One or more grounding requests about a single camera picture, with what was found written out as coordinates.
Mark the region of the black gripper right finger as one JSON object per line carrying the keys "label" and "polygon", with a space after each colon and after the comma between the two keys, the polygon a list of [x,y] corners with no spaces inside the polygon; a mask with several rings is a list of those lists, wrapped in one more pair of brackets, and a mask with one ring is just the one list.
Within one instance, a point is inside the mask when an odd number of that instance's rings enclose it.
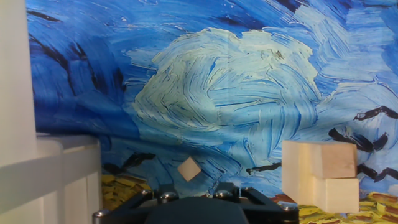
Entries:
{"label": "black gripper right finger", "polygon": [[253,187],[220,182],[212,199],[226,202],[231,208],[224,210],[242,218],[244,223],[299,224],[296,204],[279,205]]}

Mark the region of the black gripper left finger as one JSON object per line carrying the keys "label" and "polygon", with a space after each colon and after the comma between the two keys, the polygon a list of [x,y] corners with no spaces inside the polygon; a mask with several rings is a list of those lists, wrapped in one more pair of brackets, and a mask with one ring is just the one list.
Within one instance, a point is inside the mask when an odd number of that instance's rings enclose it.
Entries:
{"label": "black gripper left finger", "polygon": [[160,185],[156,190],[142,190],[115,210],[98,210],[92,214],[92,224],[140,224],[156,205],[179,199],[174,184]]}

